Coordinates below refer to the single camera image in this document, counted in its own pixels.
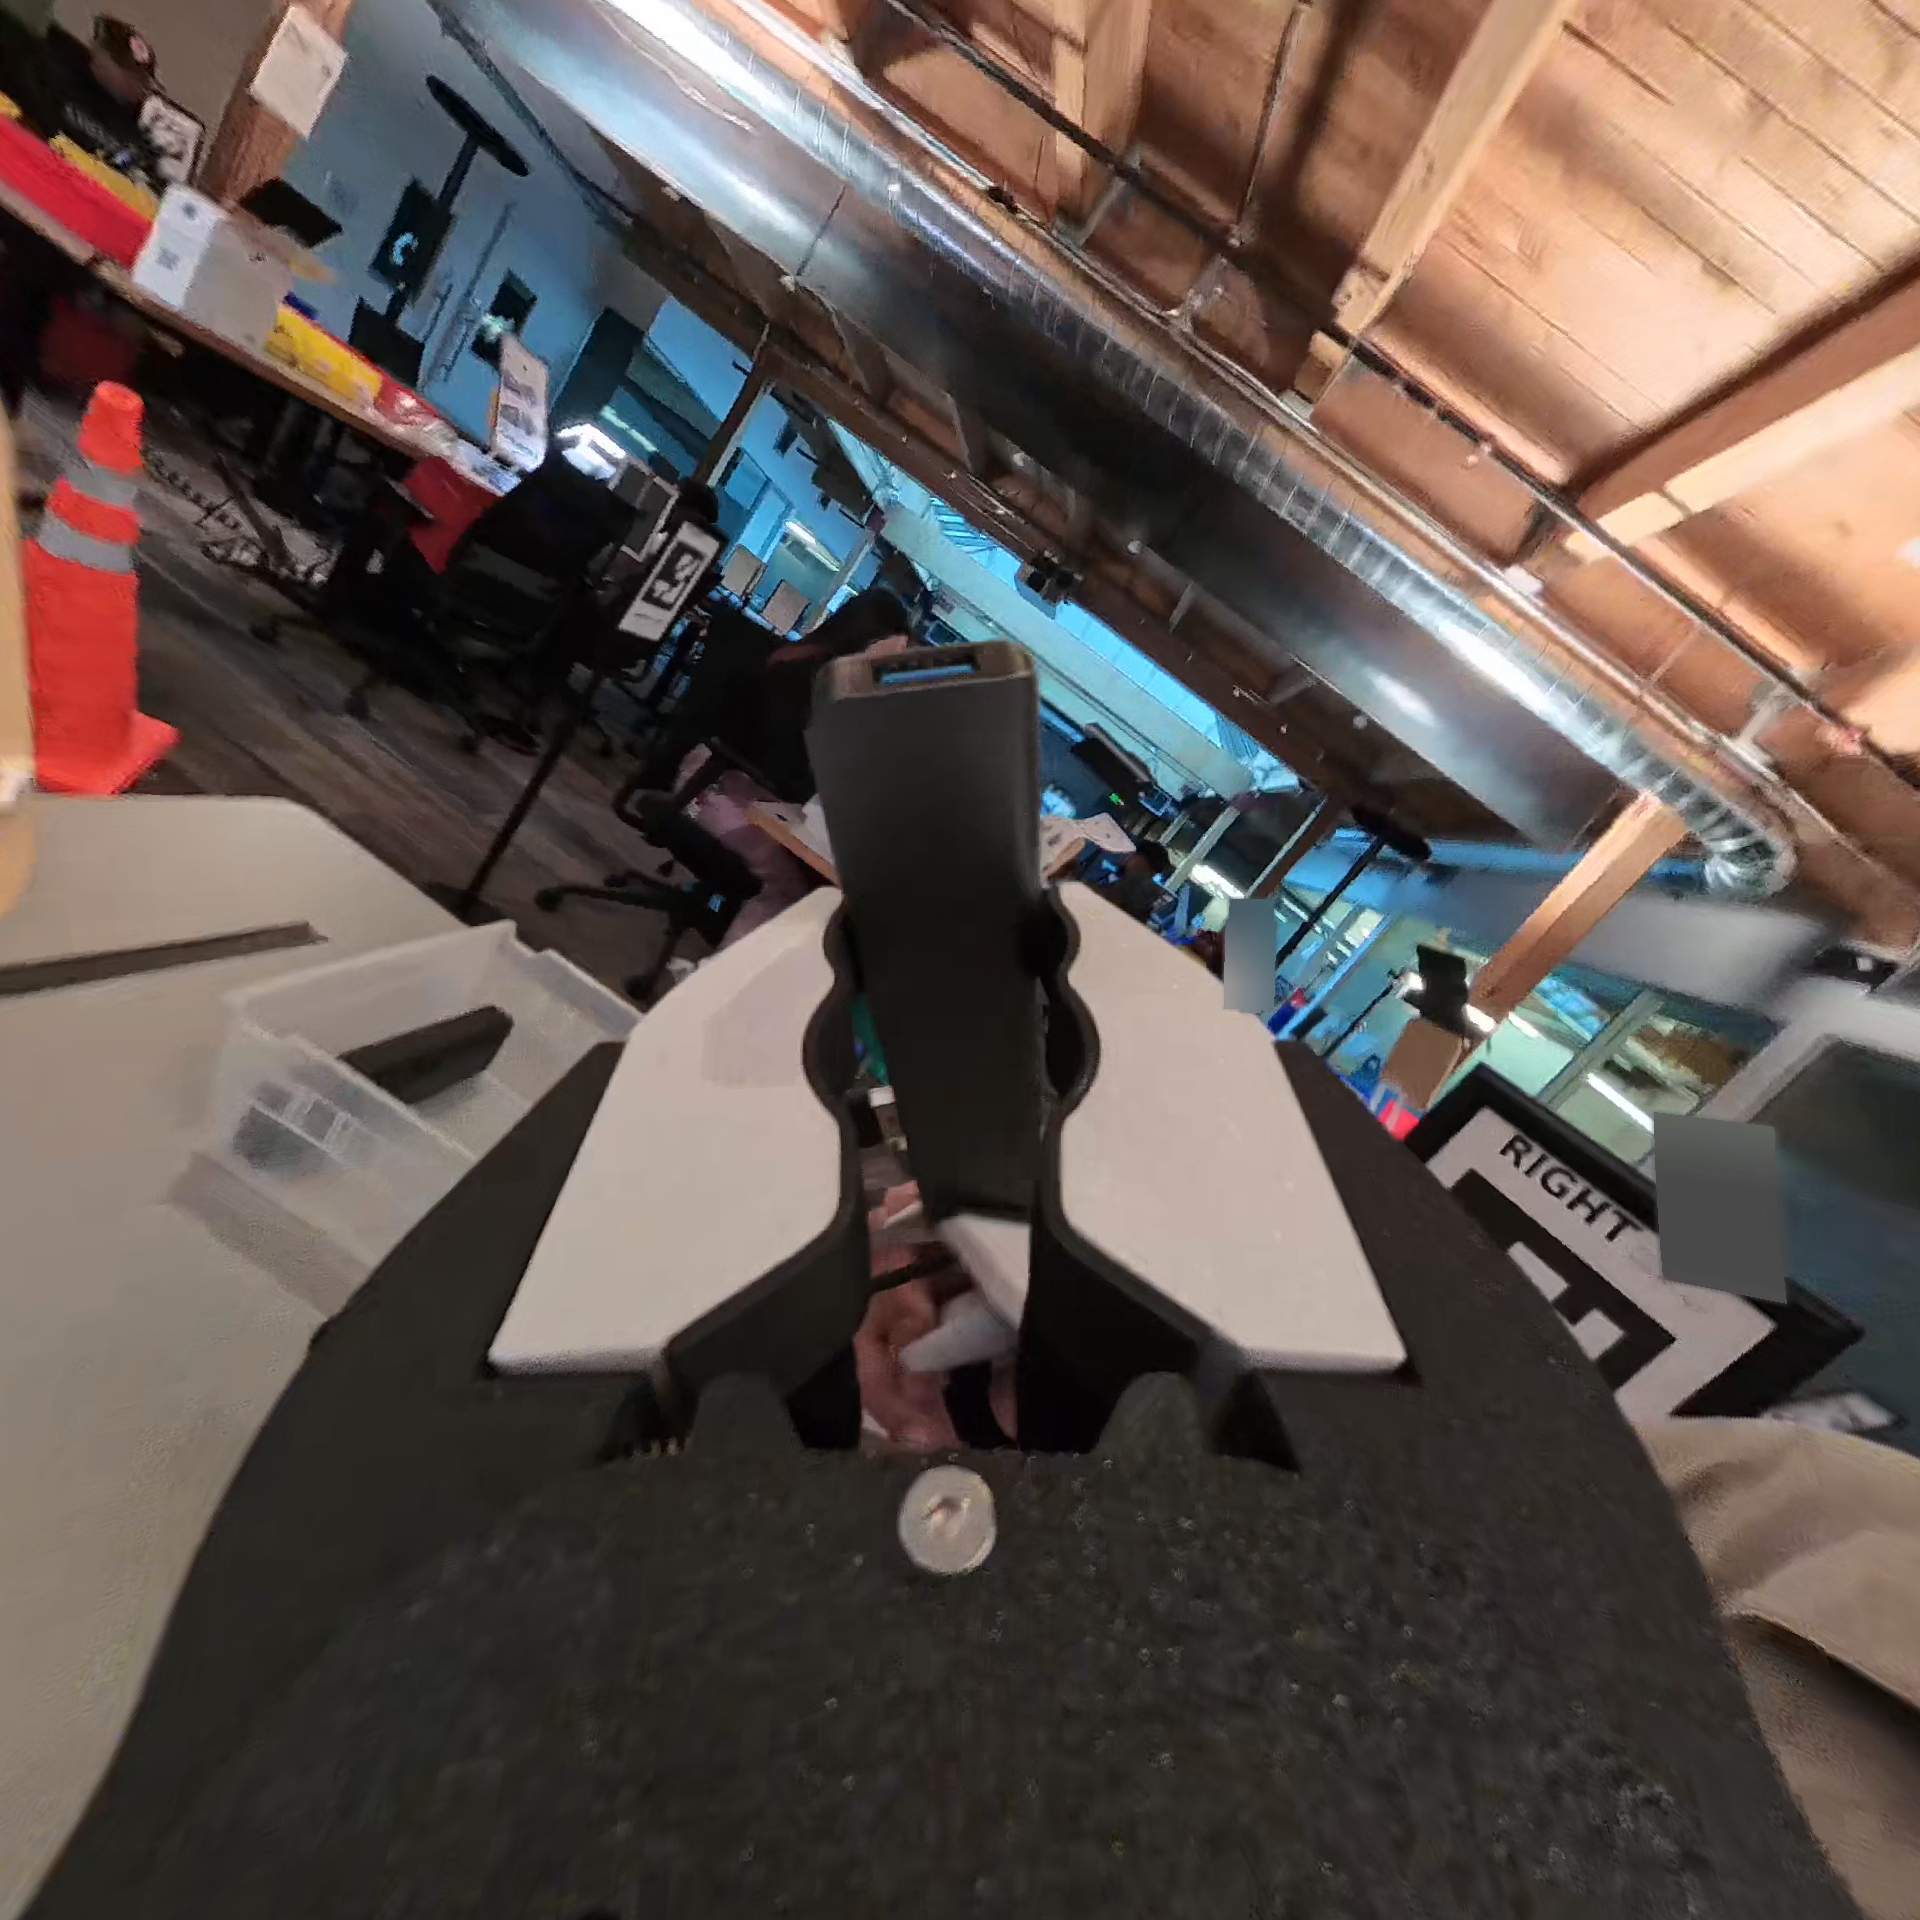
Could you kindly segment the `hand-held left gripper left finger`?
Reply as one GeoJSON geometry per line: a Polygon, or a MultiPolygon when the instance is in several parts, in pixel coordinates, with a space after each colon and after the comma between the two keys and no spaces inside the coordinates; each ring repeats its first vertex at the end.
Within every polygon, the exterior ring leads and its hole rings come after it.
{"type": "Polygon", "coordinates": [[[815,1379],[869,1287],[824,887],[634,1029],[494,1333],[504,1375],[815,1379]]]}

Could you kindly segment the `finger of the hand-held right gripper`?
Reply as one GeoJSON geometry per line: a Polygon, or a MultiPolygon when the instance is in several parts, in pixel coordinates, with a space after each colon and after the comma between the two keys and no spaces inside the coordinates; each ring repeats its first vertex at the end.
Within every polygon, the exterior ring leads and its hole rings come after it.
{"type": "Polygon", "coordinates": [[[1029,1291],[1032,1229],[1023,1220],[954,1214],[933,1226],[966,1287],[943,1298],[933,1327],[901,1348],[909,1374],[954,1374],[1018,1353],[1029,1291]]]}

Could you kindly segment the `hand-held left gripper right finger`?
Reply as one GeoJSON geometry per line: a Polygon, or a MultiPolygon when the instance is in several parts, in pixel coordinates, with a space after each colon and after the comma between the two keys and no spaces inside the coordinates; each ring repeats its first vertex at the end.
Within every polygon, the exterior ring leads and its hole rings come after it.
{"type": "Polygon", "coordinates": [[[1409,1346],[1262,1022],[1085,882],[1053,906],[1080,1044],[1042,1148],[1041,1361],[1082,1423],[1144,1375],[1386,1381],[1409,1346]]]}

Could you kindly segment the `dark grey usb adapter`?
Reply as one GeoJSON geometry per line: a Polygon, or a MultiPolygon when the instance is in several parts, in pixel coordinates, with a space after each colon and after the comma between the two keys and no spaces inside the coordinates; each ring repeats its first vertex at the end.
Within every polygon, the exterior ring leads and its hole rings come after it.
{"type": "Polygon", "coordinates": [[[1025,1220],[1048,1109],[1037,666],[1008,639],[830,662],[807,757],[925,1207],[1025,1220]]]}

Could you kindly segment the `clear plastic bin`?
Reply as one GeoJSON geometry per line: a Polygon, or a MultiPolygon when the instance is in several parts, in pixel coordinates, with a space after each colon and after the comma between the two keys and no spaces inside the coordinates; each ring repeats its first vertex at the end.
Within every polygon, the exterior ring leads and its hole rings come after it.
{"type": "Polygon", "coordinates": [[[574,1065],[638,1022],[627,998],[522,945],[507,923],[331,958],[234,993],[202,1143],[175,1201],[331,1315],[574,1065]],[[513,1038],[486,1076],[438,1100],[410,1109],[341,1067],[350,1049],[483,1003],[514,1019],[513,1038]],[[272,1175],[231,1153],[237,1123],[265,1086],[310,1087],[336,1109],[319,1167],[272,1175]]]}

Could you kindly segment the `brown cardboard box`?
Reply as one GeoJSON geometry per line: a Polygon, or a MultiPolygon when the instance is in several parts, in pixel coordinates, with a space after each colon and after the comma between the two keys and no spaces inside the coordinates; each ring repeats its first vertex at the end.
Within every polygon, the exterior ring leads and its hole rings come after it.
{"type": "Polygon", "coordinates": [[[1480,1043],[1481,1036],[1473,1029],[1456,1034],[1417,1014],[1405,1025],[1386,1053],[1382,1087],[1398,1107],[1424,1116],[1461,1065],[1475,1057],[1480,1043]]]}

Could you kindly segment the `black office chair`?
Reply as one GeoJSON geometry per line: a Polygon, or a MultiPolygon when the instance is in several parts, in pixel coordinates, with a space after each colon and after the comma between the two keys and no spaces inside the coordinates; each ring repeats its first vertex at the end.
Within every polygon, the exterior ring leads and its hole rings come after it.
{"type": "Polygon", "coordinates": [[[441,564],[421,548],[425,519],[344,553],[328,623],[365,668],[344,714],[371,724],[377,692],[399,687],[451,714],[464,754],[488,740],[536,751],[597,564],[631,529],[617,492],[554,453],[493,498],[441,564]]]}
{"type": "Polygon", "coordinates": [[[554,911],[570,899],[658,911],[664,935],[657,958],[631,973],[622,990],[640,1009],[654,1006],[686,938],[719,950],[739,914],[761,895],[750,862],[705,827],[672,794],[627,782],[614,798],[615,818],[664,857],[661,870],[622,870],[602,882],[561,882],[536,893],[536,909],[554,911]]]}

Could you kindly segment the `pink cloth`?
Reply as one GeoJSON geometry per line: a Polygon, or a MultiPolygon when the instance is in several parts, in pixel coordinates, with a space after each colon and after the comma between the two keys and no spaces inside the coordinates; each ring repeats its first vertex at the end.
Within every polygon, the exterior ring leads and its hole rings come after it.
{"type": "Polygon", "coordinates": [[[726,774],[689,809],[689,815],[733,849],[760,882],[758,899],[742,909],[742,921],[767,921],[824,885],[803,857],[753,820],[753,809],[770,802],[758,782],[726,774]]]}

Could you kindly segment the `black framed marker sign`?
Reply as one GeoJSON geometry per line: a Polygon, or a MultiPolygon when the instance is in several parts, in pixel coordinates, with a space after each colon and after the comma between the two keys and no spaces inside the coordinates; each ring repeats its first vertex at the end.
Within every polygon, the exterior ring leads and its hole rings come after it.
{"type": "Polygon", "coordinates": [[[722,539],[710,523],[685,519],[664,537],[615,634],[624,639],[658,644],[681,620],[720,551],[722,539]]]}
{"type": "Polygon", "coordinates": [[[1405,1146],[1544,1294],[1635,1423],[1759,1418],[1864,1338],[1806,1287],[1754,1302],[1669,1283],[1650,1177],[1488,1067],[1405,1146]]]}

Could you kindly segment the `small black adapter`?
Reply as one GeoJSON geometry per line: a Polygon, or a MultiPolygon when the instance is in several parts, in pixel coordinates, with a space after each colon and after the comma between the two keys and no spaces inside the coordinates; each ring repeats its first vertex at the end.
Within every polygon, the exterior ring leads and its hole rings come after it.
{"type": "Polygon", "coordinates": [[[265,1086],[237,1123],[229,1146],[247,1165],[272,1175],[301,1175],[325,1161],[336,1109],[310,1087],[265,1086]]]}

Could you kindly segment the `orange traffic cone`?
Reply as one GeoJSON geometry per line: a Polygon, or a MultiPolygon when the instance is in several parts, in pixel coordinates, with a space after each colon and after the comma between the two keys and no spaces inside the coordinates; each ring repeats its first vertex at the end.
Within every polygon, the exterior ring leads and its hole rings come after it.
{"type": "Polygon", "coordinates": [[[64,798],[127,794],[179,732],[141,707],[137,541],[145,399],[103,381],[24,556],[34,779],[64,798]]]}

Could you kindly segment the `long wooden table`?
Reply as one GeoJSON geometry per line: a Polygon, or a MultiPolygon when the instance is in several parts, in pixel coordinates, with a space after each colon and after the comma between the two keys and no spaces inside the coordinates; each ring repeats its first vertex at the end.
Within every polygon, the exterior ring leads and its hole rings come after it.
{"type": "Polygon", "coordinates": [[[234,367],[267,381],[278,394],[301,399],[408,465],[451,461],[459,445],[463,438],[430,404],[423,399],[400,399],[400,387],[374,365],[367,365],[374,375],[374,387],[367,387],[365,381],[341,381],[338,378],[302,367],[278,353],[231,340],[141,289],[127,262],[94,244],[91,231],[79,231],[63,222],[56,209],[42,206],[10,178],[3,182],[3,209],[15,223],[34,231],[94,278],[109,297],[141,316],[173,343],[213,353],[234,367]]]}

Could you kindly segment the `yellow storage bin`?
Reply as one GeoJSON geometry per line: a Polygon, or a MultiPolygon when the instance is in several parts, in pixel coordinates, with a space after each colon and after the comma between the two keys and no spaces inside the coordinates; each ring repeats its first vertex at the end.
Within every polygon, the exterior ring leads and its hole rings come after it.
{"type": "Polygon", "coordinates": [[[359,349],[331,335],[291,297],[279,305],[264,355],[278,365],[323,387],[338,399],[371,409],[382,394],[384,375],[359,349]]]}

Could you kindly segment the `black disc pole stand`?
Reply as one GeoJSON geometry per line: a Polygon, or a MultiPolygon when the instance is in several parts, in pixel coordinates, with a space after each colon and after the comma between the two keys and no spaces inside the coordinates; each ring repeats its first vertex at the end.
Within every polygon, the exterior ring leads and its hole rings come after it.
{"type": "Polygon", "coordinates": [[[410,182],[371,262],[374,277],[392,294],[379,314],[375,353],[371,357],[382,372],[399,378],[408,387],[418,381],[425,348],[408,331],[402,317],[421,297],[441,257],[454,226],[454,211],[473,164],[489,161],[497,170],[519,181],[530,173],[530,163],[519,149],[459,89],[441,76],[429,76],[425,91],[430,102],[455,125],[463,143],[438,187],[425,187],[421,181],[410,182]]]}

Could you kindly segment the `white cardboard box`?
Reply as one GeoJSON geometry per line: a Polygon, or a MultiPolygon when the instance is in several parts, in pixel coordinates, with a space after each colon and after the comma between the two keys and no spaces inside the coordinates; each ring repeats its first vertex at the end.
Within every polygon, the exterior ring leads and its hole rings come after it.
{"type": "Polygon", "coordinates": [[[229,345],[265,353],[298,275],[293,241],[190,185],[170,185],[133,286],[229,345]]]}

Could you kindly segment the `red storage bin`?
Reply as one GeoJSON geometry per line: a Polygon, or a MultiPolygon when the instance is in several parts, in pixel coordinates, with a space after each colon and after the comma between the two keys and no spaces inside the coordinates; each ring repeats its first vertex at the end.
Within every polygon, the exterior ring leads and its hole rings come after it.
{"type": "Polygon", "coordinates": [[[161,202],[112,167],[77,151],[64,137],[33,133],[5,98],[3,202],[31,229],[85,262],[110,261],[133,269],[161,202]]]}

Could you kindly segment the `white paper notice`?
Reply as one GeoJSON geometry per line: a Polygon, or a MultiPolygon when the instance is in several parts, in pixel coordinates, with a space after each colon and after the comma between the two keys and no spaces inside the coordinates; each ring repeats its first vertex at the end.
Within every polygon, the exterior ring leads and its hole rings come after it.
{"type": "Polygon", "coordinates": [[[345,46],[321,13],[302,2],[289,2],[254,62],[247,97],[267,116],[311,137],[331,91],[347,65],[345,46]]]}

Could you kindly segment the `silver spiral air duct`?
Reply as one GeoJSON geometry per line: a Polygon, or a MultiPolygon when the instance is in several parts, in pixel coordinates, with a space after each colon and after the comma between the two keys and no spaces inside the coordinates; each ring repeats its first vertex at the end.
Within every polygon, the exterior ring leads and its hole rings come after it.
{"type": "Polygon", "coordinates": [[[1690,827],[1715,892],[1785,890],[1785,815],[1703,734],[1578,639],[1481,610],[1445,535],[1421,558],[1389,486],[779,21],[765,38],[703,4],[441,17],[1503,822],[1563,850],[1639,794],[1690,827]]]}

